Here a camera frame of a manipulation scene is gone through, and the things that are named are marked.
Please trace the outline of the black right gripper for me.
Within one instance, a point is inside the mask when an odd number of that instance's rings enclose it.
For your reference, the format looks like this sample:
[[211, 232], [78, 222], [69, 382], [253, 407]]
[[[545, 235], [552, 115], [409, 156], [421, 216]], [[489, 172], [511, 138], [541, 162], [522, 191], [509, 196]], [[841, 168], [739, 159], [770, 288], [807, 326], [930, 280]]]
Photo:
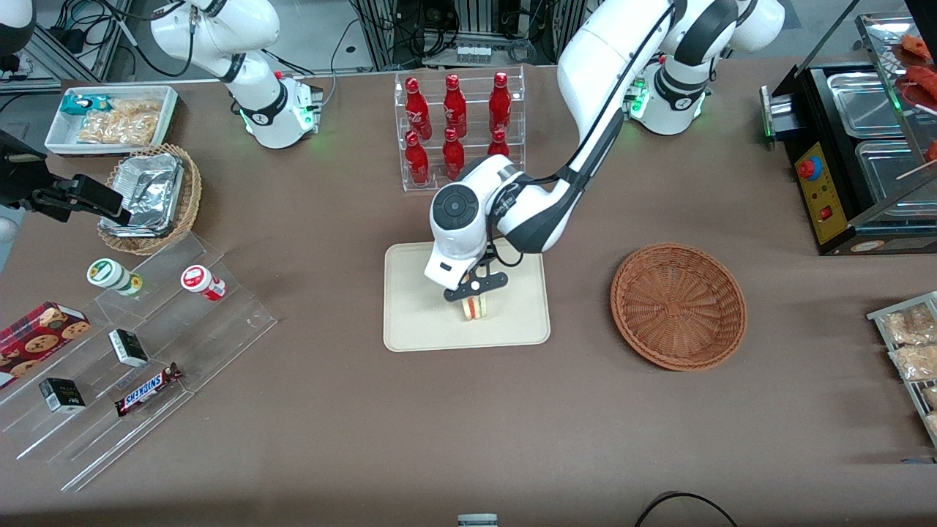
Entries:
[[118, 225], [130, 223], [132, 215], [122, 206], [123, 196], [94, 178], [76, 174], [68, 187], [50, 185], [46, 154], [1, 130], [2, 206], [19, 208], [20, 201], [30, 199], [36, 212], [61, 223], [73, 212], [95, 214]]

